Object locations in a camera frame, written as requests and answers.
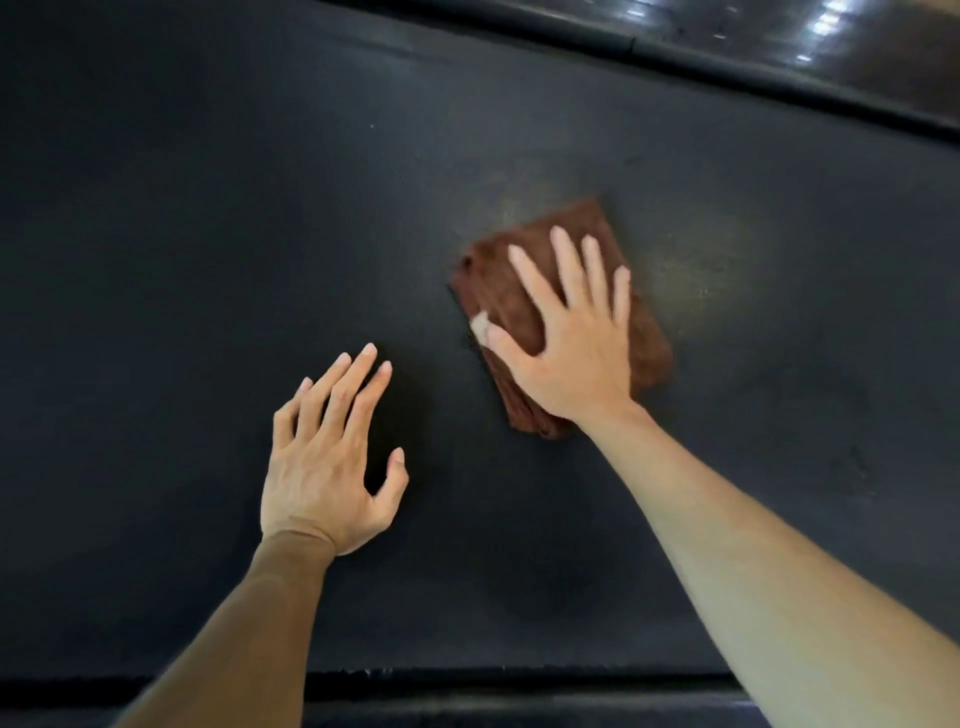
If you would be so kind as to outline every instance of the person's right arm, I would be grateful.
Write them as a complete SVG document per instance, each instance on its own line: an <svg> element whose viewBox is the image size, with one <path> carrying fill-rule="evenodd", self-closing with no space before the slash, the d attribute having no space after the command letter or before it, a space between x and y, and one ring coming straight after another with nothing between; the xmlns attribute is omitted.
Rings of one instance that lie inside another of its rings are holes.
<svg viewBox="0 0 960 728"><path fill-rule="evenodd" d="M630 399L629 273L607 290L600 253L551 234L566 304L520 250L511 260L546 325L523 352L481 333L517 383L576 423L610 460L657 534L734 674L777 728L954 726L960 648L734 487Z"/></svg>

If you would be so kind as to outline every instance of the person's left arm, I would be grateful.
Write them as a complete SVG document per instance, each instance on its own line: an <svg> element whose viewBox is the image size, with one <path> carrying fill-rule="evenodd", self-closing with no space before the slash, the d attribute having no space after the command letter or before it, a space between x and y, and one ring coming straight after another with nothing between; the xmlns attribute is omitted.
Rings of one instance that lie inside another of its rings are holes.
<svg viewBox="0 0 960 728"><path fill-rule="evenodd" d="M326 569L390 525L408 480L397 449L377 495L364 488L370 421L391 375L385 362L357 394L375 359L373 345L352 364L342 354L276 412L263 541L247 575L117 728L300 725Z"/></svg>

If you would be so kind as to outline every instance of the cloth fold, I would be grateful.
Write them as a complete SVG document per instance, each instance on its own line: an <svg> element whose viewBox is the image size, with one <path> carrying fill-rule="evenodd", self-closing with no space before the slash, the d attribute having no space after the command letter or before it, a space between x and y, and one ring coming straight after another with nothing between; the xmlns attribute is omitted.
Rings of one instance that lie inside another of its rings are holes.
<svg viewBox="0 0 960 728"><path fill-rule="evenodd" d="M626 260L616 244L603 209L595 199L582 200L552 212L539 220L510 230L496 232L474 242L460 259L450 278L450 288L461 308L472 321L487 312L490 321L505 328L524 351L537 355L545 346L543 319L527 296L523 284L507 257L511 245L518 245L537 264L557 295L564 299L557 260L550 244L550 229L564 228L577 244L587 234L600 244L604 269L612 293L613 272ZM510 425L523 432L536 432L547 439L568 434L571 423L546 412L523 394L510 370L486 347L480 347L497 390L503 398ZM673 370L673 352L646 302L631 290L630 310L631 395L669 379Z"/></svg>

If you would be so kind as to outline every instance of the folded cloth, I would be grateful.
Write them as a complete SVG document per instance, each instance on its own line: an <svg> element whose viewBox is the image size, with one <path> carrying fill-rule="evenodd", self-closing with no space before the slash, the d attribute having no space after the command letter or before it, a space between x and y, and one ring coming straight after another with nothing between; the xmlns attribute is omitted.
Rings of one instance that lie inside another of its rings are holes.
<svg viewBox="0 0 960 728"><path fill-rule="evenodd" d="M626 260L616 244L613 231L594 199L583 200L541 217L527 225L496 232L473 243L461 258L450 279L450 288L469 320L486 311L493 324L505 328L520 347L536 356L545 347L543 319L530 300L507 257L511 245L518 245L537 264L554 291L564 300L557 259L550 244L550 230L564 228L577 244L585 235L600 243L608 286L612 294L613 272ZM571 430L570 422L547 413L516 385L510 370L496 354L480 347L496 388L507 407L512 427L537 432L554 440ZM673 352L646 303L631 290L630 308L631 395L666 381L673 369Z"/></svg>

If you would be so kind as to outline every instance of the bare skin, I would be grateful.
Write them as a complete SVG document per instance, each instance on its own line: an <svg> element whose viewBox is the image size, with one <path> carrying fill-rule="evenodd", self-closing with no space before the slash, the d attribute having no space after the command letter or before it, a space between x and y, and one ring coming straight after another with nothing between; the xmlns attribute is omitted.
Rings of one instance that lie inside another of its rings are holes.
<svg viewBox="0 0 960 728"><path fill-rule="evenodd" d="M584 240L581 265L564 231L551 240L566 304L522 250L511 250L543 316L544 352L528 356L493 325L479 332L481 344L610 460L767 719L777 728L954 725L960 648L693 457L631 401L630 273L617 271L609 291L595 241ZM264 538L247 576L118 725L300 724L326 569L390 525L407 484L398 449L377 496L363 487L372 412L391 374L382 366L358 394L375 356L369 346L352 364L341 357L277 411Z"/></svg>

